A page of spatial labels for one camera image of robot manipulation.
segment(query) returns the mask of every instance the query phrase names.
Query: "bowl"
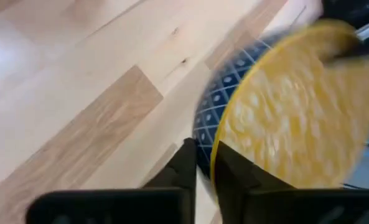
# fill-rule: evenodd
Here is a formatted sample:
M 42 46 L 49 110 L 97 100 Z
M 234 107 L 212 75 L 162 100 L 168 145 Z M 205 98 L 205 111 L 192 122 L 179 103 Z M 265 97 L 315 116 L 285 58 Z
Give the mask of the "bowl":
M 322 21 L 238 50 L 214 72 L 195 112 L 205 180 L 214 185 L 222 141 L 293 187 L 340 187 L 369 137 L 369 57 L 325 61 L 358 43 L 352 27 Z

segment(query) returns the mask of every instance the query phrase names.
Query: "wooden floor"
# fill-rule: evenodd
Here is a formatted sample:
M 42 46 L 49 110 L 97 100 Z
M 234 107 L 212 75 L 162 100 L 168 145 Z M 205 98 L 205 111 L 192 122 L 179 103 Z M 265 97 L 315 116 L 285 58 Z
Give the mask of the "wooden floor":
M 318 0 L 0 0 L 0 223 L 57 189 L 140 187 L 243 39 Z M 218 223 L 198 184 L 197 223 Z

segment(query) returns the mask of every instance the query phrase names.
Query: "yellow rim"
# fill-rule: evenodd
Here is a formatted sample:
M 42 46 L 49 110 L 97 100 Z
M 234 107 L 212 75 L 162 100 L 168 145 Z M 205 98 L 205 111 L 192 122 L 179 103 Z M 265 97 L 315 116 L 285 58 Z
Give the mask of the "yellow rim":
M 321 30 L 326 30 L 326 29 L 333 29 L 332 32 L 340 32 L 343 35 L 351 35 L 352 37 L 356 37 L 355 34 L 355 29 L 342 22 L 342 21 L 334 21 L 334 20 L 326 20 L 326 21 L 320 21 L 317 24 L 305 28 L 303 30 L 300 30 L 299 32 L 295 33 L 295 34 L 290 34 L 289 36 L 283 37 L 281 40 L 279 40 L 276 45 L 270 49 L 269 51 L 267 51 L 252 67 L 251 69 L 249 69 L 247 71 L 247 73 L 245 74 L 245 77 L 243 79 L 242 82 L 245 82 L 245 80 L 249 79 L 252 77 L 252 75 L 254 73 L 256 73 L 256 71 L 259 70 L 259 68 L 264 65 L 268 60 L 270 60 L 271 57 L 276 55 L 276 52 L 280 51 L 281 49 L 285 48 L 287 45 L 289 45 L 290 43 L 303 38 L 306 35 L 310 35 L 311 32 L 320 32 Z M 234 91 L 234 93 L 232 94 L 231 98 L 229 99 L 229 102 L 226 106 L 226 108 L 223 111 L 223 115 L 222 118 L 219 122 L 216 134 L 215 134 L 215 140 L 213 142 L 213 147 L 212 147 L 212 153 L 210 155 L 210 180 L 212 182 L 212 188 L 214 189 L 214 191 L 216 192 L 216 185 L 215 185 L 215 162 L 216 162 L 216 155 L 217 155 L 217 146 L 218 146 L 218 142 L 220 139 L 220 134 L 221 134 L 221 124 L 224 123 L 224 121 L 226 120 L 226 115 L 227 115 L 227 111 L 229 111 L 232 107 L 232 102 L 235 101 L 235 98 L 238 97 L 239 92 L 241 89 L 241 84 L 238 86 L 238 88 Z

